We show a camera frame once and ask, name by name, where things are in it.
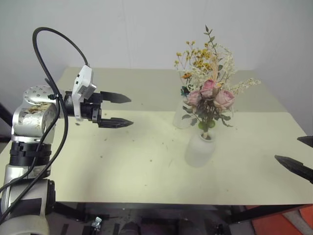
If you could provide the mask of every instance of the flower bouquet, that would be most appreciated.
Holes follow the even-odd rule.
[[[188,50],[176,53],[175,67],[183,72],[181,94],[186,97],[186,106],[182,107],[186,114],[182,119],[193,118],[191,125],[198,123],[201,136],[210,140],[208,130],[215,126],[215,121],[221,120],[230,127],[227,121],[231,117],[225,113],[232,111],[235,95],[260,81],[250,78],[231,86],[229,81],[236,72],[231,51],[215,43],[207,26],[204,34],[208,36],[204,48],[195,48],[194,41],[186,42]]]

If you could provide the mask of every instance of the white wall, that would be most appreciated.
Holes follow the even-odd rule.
[[[205,41],[204,24],[312,134],[312,0],[2,0],[0,102],[13,112],[25,89],[43,83],[31,43],[39,26],[70,37],[93,67],[172,69],[186,40]],[[55,35],[42,33],[39,48],[56,80],[82,65]]]

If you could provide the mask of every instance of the white vase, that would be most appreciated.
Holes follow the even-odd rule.
[[[215,132],[212,129],[208,131],[210,140],[204,139],[201,134],[202,132],[198,132],[191,137],[185,153],[186,162],[193,167],[204,166],[212,157],[216,146]]]
[[[187,112],[185,110],[182,109],[183,106],[187,105],[184,103],[184,100],[186,100],[186,98],[182,98],[176,108],[176,112],[174,115],[174,119],[173,119],[173,125],[179,129],[186,129],[188,127],[190,127],[190,122],[192,120],[192,118],[185,118],[182,119],[182,117],[187,114]]]

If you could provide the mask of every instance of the pink rose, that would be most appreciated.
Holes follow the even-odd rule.
[[[206,80],[200,90],[200,93],[202,94],[204,98],[209,98],[213,94],[214,86],[215,86],[215,81],[213,81],[212,79]]]
[[[200,100],[201,100],[201,95],[200,95],[199,90],[192,91],[187,96],[186,104],[192,105],[192,106],[197,106]]]
[[[214,99],[215,107],[225,110],[231,107],[235,101],[235,96],[232,92],[227,90],[221,90]]]

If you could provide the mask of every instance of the table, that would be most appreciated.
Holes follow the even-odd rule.
[[[58,81],[71,90],[79,68],[68,68]],[[235,81],[254,76],[239,71]],[[290,173],[274,155],[290,156],[313,167],[313,150],[296,140],[304,136],[292,116],[266,88],[238,96],[227,128],[216,126],[217,149],[201,168],[189,166],[184,152],[195,128],[172,125],[180,100],[173,70],[94,69],[97,91],[118,92],[131,103],[104,102],[102,116],[134,122],[121,129],[100,129],[69,118],[66,144],[52,165],[56,199],[62,202],[106,202],[192,205],[290,205],[313,203],[310,182]],[[55,132],[53,152],[63,133]],[[0,155],[8,163],[10,144]]]

